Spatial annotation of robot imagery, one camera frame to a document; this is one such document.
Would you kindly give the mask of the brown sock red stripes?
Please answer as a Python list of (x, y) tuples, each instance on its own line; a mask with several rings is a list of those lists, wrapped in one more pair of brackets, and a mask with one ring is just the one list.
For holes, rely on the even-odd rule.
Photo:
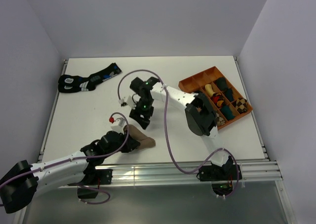
[(140, 143), (138, 146), (138, 150), (143, 150), (147, 148), (154, 148), (156, 146), (156, 141), (143, 134), (138, 128), (136, 128), (134, 125), (126, 125), (124, 127), (124, 130), (127, 131), (129, 130), (130, 136), (135, 139), (137, 142)]

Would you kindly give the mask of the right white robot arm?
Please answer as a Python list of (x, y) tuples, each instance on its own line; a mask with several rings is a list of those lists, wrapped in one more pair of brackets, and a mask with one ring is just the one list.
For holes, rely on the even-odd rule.
[(218, 134), (216, 114), (205, 94), (202, 92), (183, 92), (163, 84), (155, 77), (150, 77), (146, 81), (137, 77), (130, 83), (129, 87), (140, 97), (137, 102), (130, 105), (129, 117), (135, 120), (144, 130), (150, 124), (154, 112), (153, 102), (157, 100), (164, 103), (165, 140), (170, 158), (178, 170), (185, 174), (189, 173), (180, 168), (171, 151), (167, 130), (168, 105), (184, 112), (189, 130), (201, 137), (211, 151), (209, 157), (204, 160), (199, 168), (204, 166), (207, 161), (211, 161), (214, 175), (218, 179), (225, 179), (231, 173), (234, 162), (233, 155), (223, 148), (223, 141)]

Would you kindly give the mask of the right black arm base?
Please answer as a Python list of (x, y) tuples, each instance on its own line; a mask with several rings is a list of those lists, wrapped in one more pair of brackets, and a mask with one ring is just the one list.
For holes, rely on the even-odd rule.
[(227, 162), (221, 167), (214, 164), (202, 166), (196, 178), (201, 182), (215, 181), (216, 183), (211, 185), (213, 192), (218, 197), (226, 198), (242, 180), (242, 173), (240, 165), (229, 155)]

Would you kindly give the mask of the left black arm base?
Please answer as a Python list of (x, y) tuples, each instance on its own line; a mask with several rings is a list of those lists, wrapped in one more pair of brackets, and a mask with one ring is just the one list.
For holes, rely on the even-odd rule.
[[(96, 169), (92, 171), (92, 173), (87, 174), (79, 184), (82, 186), (96, 185), (97, 188), (100, 188), (100, 185), (111, 184), (112, 174), (112, 169)], [(97, 191), (88, 190), (80, 186), (77, 189), (77, 196), (79, 199), (95, 199), (97, 195)]]

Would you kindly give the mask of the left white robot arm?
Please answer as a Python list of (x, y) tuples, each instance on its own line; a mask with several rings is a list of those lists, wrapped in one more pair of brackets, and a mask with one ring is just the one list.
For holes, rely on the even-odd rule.
[(0, 180), (1, 206), (11, 214), (29, 205), (37, 195), (69, 184), (91, 184), (96, 179), (96, 166), (107, 157), (129, 153), (139, 146), (131, 135), (110, 131), (63, 158), (34, 164), (17, 162)]

